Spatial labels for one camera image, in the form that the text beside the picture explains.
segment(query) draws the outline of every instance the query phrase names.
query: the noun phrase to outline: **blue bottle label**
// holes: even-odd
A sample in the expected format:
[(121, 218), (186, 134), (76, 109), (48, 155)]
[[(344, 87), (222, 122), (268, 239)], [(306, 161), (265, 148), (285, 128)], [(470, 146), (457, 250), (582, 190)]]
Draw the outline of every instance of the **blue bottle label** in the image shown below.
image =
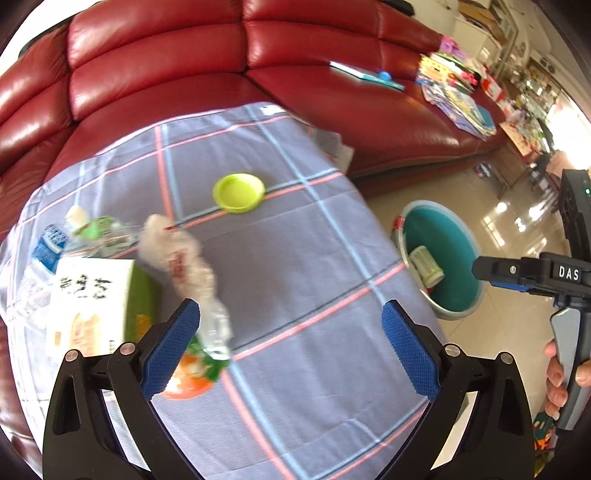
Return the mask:
[(61, 252), (68, 242), (68, 236), (55, 225), (48, 225), (33, 250), (32, 258), (39, 260), (50, 272), (55, 273)]

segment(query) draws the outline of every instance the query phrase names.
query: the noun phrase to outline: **bottle cap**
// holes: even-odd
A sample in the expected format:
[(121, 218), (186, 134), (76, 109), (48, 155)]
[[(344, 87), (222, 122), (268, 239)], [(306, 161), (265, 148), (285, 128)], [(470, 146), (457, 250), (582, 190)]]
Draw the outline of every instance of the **bottle cap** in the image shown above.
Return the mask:
[(74, 205), (66, 214), (66, 222), (70, 224), (72, 230), (78, 230), (90, 222), (90, 217), (82, 207)]

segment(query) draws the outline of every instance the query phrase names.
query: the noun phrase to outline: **book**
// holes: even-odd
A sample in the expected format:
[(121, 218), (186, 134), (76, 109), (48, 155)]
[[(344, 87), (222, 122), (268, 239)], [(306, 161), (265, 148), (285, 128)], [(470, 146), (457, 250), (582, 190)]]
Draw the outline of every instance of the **book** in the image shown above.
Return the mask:
[(401, 92), (404, 91), (404, 85), (400, 85), (399, 83), (393, 82), (392, 80), (381, 79), (378, 74), (370, 72), (369, 70), (359, 69), (357, 67), (345, 65), (344, 63), (338, 63), (336, 61), (329, 62), (329, 65), (335, 69), (341, 70), (342, 72), (348, 73), (349, 75), (353, 75), (358, 79), (367, 80), (368, 82), (374, 82), (379, 85), (394, 88), (396, 90), (400, 90)]

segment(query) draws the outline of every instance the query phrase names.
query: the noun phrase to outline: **red label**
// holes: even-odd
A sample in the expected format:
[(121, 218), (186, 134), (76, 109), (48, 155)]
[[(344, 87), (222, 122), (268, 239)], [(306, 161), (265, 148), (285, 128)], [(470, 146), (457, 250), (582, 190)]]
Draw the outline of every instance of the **red label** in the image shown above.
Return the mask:
[(404, 226), (404, 217), (399, 216), (394, 220), (394, 230), (402, 230)]

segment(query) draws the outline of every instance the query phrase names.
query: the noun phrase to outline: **orange item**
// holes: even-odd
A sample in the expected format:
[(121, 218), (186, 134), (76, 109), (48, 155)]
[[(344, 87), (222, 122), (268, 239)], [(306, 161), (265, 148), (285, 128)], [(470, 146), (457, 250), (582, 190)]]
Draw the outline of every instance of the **orange item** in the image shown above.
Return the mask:
[(195, 377), (192, 374), (193, 366), (199, 359), (196, 356), (185, 353), (178, 367), (173, 373), (164, 390), (164, 396), (172, 400), (184, 400), (197, 397), (213, 387), (214, 382), (206, 377)]

